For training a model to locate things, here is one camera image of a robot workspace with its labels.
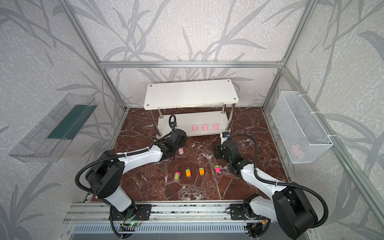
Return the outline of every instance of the gray floor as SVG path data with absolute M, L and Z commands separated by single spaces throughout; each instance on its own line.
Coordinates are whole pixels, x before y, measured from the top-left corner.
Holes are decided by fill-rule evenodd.
M 114 234 L 73 234 L 70 240 L 118 240 Z M 246 234 L 243 233 L 149 233 L 149 234 L 134 234 L 129 240 L 249 240 Z M 283 230 L 277 223 L 271 223 L 267 232 L 259 238 L 259 240 L 279 239 L 289 240 L 290 238 L 285 235 Z M 298 240 L 309 240 L 306 233 L 302 234 Z

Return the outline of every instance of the brown marble tabletop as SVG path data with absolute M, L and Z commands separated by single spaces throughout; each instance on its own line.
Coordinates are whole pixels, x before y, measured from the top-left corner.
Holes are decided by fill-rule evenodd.
M 221 108 L 183 108 L 165 109 L 165 114 L 220 111 Z M 153 111 L 155 119 L 159 113 Z M 235 108 L 231 124 L 231 135 L 246 133 L 258 143 L 258 168 L 282 181 L 287 181 L 276 147 L 260 108 Z M 129 109 L 127 118 L 113 148 L 115 152 L 126 152 L 149 146 L 156 139 L 156 132 L 147 111 L 141 108 Z M 255 147 L 253 142 L 243 136 L 234 138 L 242 157 L 253 160 Z M 252 194 L 260 194 L 256 187 L 234 176 L 227 169 L 227 162 L 215 159 L 213 147 L 220 144 L 219 135 L 196 136 L 187 138 L 184 154 L 174 159 L 140 166 L 122 176 L 121 187 L 134 201 L 161 200 L 242 200 Z M 221 172 L 216 173 L 214 166 L 220 165 Z M 205 175 L 200 176 L 203 167 Z M 191 177 L 185 175 L 191 169 Z M 178 181 L 175 172 L 181 172 Z

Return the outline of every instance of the leaf pattern wallpaper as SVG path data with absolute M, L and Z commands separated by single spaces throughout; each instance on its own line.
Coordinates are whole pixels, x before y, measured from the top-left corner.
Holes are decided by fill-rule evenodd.
M 319 1 L 288 62 L 290 71 L 382 197 L 383 21 L 384 1 Z M 290 162 L 270 116 L 279 92 L 290 90 L 282 78 L 267 106 L 267 118 L 291 179 L 305 182 L 326 197 L 330 215 L 320 227 L 323 237 L 384 239 L 383 228 L 332 150 L 311 164 Z
M 102 61 L 279 61 L 307 0 L 70 0 Z M 276 69 L 108 69 L 127 106 L 147 85 L 232 80 L 238 106 L 261 106 Z
M 124 110 L 103 82 L 58 2 L 0 2 L 0 238 L 51 240 L 69 206 L 83 201 L 78 169 L 97 158 Z M 97 107 L 55 163 L 23 163 L 9 151 L 67 94 Z

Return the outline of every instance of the white wire mesh basket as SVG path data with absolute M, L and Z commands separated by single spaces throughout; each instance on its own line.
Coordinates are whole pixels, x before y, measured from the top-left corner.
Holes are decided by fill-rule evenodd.
M 280 93 L 272 118 L 292 163 L 313 162 L 333 146 L 315 113 L 297 91 Z

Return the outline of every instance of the black and white robotic arm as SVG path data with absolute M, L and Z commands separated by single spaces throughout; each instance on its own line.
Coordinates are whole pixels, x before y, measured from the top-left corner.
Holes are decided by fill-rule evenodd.
M 174 129 L 158 142 L 143 149 L 117 154 L 108 150 L 97 161 L 88 164 L 78 172 L 75 178 L 76 185 L 116 208 L 125 219 L 127 216 L 134 216 L 137 213 L 137 207 L 119 186 L 122 175 L 139 166 L 173 157 L 180 147 L 186 145 L 186 139 L 187 135 L 183 130 Z M 215 158 L 224 158 L 228 162 L 228 169 L 233 174 L 254 185 L 269 198 L 265 199 L 254 194 L 245 199 L 243 210 L 248 219 L 256 219 L 257 216 L 262 215 L 278 222 L 292 239 L 297 239 L 307 229 L 318 227 L 325 222 L 328 209 L 318 194 L 298 184 L 279 181 L 255 168 L 256 158 L 254 162 L 242 158 L 228 132 L 221 134 L 221 142 L 222 144 L 214 149 Z M 86 169 L 89 171 L 85 178 L 91 188 L 83 186 L 79 181 L 80 175 Z M 320 221 L 303 190 L 320 197 L 320 201 L 325 206 L 324 215 Z

